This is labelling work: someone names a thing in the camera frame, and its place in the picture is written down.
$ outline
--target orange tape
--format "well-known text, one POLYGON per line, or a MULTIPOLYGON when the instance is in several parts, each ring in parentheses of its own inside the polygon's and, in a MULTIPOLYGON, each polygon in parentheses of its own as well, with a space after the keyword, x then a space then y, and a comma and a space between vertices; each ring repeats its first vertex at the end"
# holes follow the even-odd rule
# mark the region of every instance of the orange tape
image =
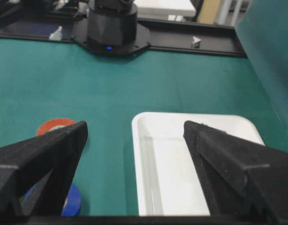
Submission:
POLYGON ((37 136, 45 134, 46 132, 50 131, 54 127, 58 127, 58 126, 65 127, 65 126, 69 126, 72 124, 75 124, 75 121, 69 120, 69 119, 54 119, 54 120, 47 121, 39 127, 39 129, 37 130, 37 136))

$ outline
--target green felt surface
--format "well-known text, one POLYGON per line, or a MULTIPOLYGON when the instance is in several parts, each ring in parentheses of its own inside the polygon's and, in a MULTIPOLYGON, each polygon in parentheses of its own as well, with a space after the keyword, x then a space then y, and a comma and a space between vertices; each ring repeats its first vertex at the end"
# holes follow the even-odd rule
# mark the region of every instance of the green felt surface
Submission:
POLYGON ((287 132, 247 59, 147 51, 126 59, 76 45, 0 39, 0 146, 53 118, 85 120, 74 183, 82 215, 137 214, 131 121, 146 111, 236 114, 269 146, 287 132))
POLYGON ((239 39, 288 129, 288 0, 253 0, 239 39))

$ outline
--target blue tape roll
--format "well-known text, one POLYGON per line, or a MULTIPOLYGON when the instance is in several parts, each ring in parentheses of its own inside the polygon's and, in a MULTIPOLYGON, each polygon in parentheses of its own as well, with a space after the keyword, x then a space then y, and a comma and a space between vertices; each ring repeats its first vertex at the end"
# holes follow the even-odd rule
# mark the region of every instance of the blue tape roll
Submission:
MULTIPOLYGON (((27 197, 32 192, 33 188, 34 186, 26 193, 23 201, 27 199, 27 197)), ((63 208, 63 211, 61 212, 61 215, 63 217, 77 216, 79 214, 81 205, 82 205, 82 196, 77 186, 72 184, 69 189, 67 198, 65 200, 64 208, 63 208)))

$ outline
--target table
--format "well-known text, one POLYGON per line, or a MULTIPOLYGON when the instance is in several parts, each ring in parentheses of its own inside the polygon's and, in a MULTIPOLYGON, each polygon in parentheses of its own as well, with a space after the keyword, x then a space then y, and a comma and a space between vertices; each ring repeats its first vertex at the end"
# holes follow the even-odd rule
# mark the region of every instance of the table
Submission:
POLYGON ((236 114, 264 142, 288 134, 248 59, 146 51, 95 56, 77 45, 0 39, 0 147, 53 118, 88 123, 74 183, 82 215, 136 215, 131 121, 141 112, 236 114))
POLYGON ((135 4, 138 6, 140 17, 181 20, 183 16, 194 17, 196 15, 196 10, 190 0, 135 0, 135 4))

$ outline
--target white tray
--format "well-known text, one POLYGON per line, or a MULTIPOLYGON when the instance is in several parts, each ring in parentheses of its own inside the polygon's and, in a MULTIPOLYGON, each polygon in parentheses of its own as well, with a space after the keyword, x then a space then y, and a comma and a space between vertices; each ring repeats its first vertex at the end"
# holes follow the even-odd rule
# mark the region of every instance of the white tray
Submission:
POLYGON ((209 215, 183 138, 190 120, 264 144, 256 127, 234 115, 144 112, 132 121, 140 216, 209 215))

